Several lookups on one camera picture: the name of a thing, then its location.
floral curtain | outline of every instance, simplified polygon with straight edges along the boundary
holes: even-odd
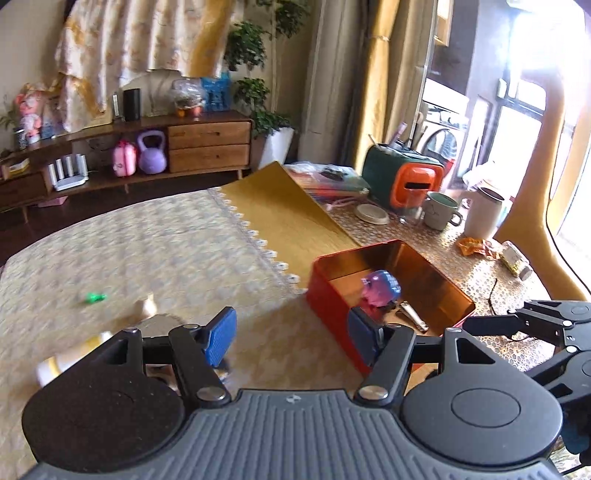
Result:
[[[217,76],[235,0],[76,0],[56,52],[64,128],[104,113],[150,70]]]

wooden drawer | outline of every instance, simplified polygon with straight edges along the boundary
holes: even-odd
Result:
[[[212,147],[214,145],[247,144],[250,142],[250,122],[227,122],[168,127],[170,150]]]
[[[228,167],[236,167],[238,170],[248,165],[249,150],[248,145],[170,150],[168,152],[170,173]]]
[[[40,200],[48,194],[43,173],[33,173],[0,183],[0,207]]]

small green toy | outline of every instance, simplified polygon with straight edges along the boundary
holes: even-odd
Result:
[[[107,295],[103,293],[89,293],[86,295],[86,303],[97,303],[98,301],[103,301],[107,299]]]

potted plant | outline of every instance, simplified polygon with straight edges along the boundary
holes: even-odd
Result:
[[[306,8],[293,0],[256,0],[256,4],[265,7],[271,17],[271,32],[250,22],[236,25],[228,34],[224,58],[231,71],[239,65],[246,66],[250,72],[256,66],[265,67],[267,53],[263,35],[271,39],[271,89],[267,88],[262,79],[250,77],[235,82],[234,101],[253,122],[253,152],[251,168],[256,170],[276,160],[283,163],[287,156],[294,129],[287,117],[277,113],[279,77],[277,70],[277,40],[285,41],[296,34],[303,25],[303,18],[308,14]],[[271,107],[267,109],[267,96],[271,94]]]
[[[12,127],[14,150],[24,150],[27,148],[27,139],[25,137],[25,131],[21,127],[17,106],[15,102],[8,100],[7,95],[4,95],[4,113],[0,115],[0,127],[4,127],[5,130]]]

red box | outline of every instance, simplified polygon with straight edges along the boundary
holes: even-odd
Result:
[[[429,325],[426,335],[441,335],[446,327],[461,323],[476,308],[470,297],[402,240],[318,257],[312,266],[306,299],[363,374],[369,368],[349,339],[347,315],[361,300],[361,277],[381,269],[396,277],[402,288],[401,300],[408,301]],[[399,315],[396,321],[414,328]]]

